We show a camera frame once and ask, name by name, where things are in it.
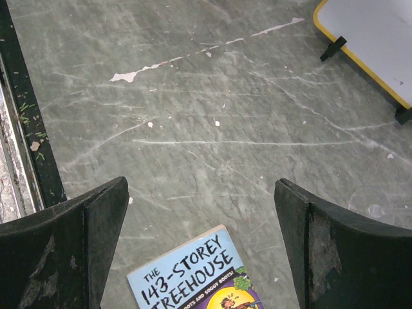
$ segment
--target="whiteboard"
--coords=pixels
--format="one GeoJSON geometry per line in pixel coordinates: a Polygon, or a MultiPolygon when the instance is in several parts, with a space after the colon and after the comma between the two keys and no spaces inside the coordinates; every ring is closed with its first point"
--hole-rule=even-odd
{"type": "Polygon", "coordinates": [[[405,108],[412,106],[412,0],[323,0],[316,27],[405,108]]]}

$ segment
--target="grey marble floor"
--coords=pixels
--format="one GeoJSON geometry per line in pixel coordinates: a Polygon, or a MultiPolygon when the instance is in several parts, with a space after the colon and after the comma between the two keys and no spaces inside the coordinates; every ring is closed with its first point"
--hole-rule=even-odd
{"type": "Polygon", "coordinates": [[[318,2],[9,0],[66,192],[130,184],[103,309],[136,308],[126,274],[219,223],[267,308],[297,308],[275,181],[344,207],[410,187],[411,124],[346,57],[320,63],[318,2]]]}

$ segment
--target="143-storey treehouse book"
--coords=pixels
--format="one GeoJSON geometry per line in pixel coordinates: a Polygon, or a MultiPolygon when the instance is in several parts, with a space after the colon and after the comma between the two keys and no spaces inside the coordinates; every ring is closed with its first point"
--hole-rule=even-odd
{"type": "Polygon", "coordinates": [[[264,309],[224,225],[127,276],[140,309],[264,309]]]}

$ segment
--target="cartoon illustration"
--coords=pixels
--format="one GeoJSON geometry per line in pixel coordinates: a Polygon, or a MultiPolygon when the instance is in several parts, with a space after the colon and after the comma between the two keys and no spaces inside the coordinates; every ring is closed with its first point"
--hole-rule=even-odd
{"type": "Polygon", "coordinates": [[[243,303],[243,304],[240,304],[239,306],[234,307],[236,302],[231,300],[228,297],[225,297],[221,301],[221,307],[223,309],[247,309],[247,308],[255,308],[256,304],[258,303],[261,303],[261,301],[254,301],[253,303],[247,302],[247,303],[243,303]]]}
{"type": "Polygon", "coordinates": [[[247,291],[230,286],[218,290],[211,297],[207,309],[259,309],[260,303],[247,291]]]}

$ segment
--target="debris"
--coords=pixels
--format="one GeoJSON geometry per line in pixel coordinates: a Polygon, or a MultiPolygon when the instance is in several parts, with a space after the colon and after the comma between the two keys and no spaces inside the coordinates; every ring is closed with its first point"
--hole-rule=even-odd
{"type": "Polygon", "coordinates": [[[25,111],[25,109],[28,109],[27,103],[23,103],[23,105],[20,107],[20,111],[25,111]]]}
{"type": "Polygon", "coordinates": [[[37,132],[35,135],[38,137],[47,137],[46,133],[41,133],[41,132],[37,132]]]}
{"type": "Polygon", "coordinates": [[[20,116],[20,121],[24,124],[30,123],[30,120],[27,117],[24,117],[23,115],[20,116]]]}
{"type": "Polygon", "coordinates": [[[43,161],[46,161],[46,158],[44,157],[44,154],[42,154],[42,153],[39,153],[39,155],[36,157],[36,160],[37,160],[38,158],[42,158],[43,161]]]}
{"type": "Polygon", "coordinates": [[[39,148],[40,148],[40,143],[38,143],[38,142],[36,142],[36,141],[34,141],[34,142],[32,143],[32,145],[30,146],[30,149],[31,149],[32,151],[38,151],[39,148]]]}

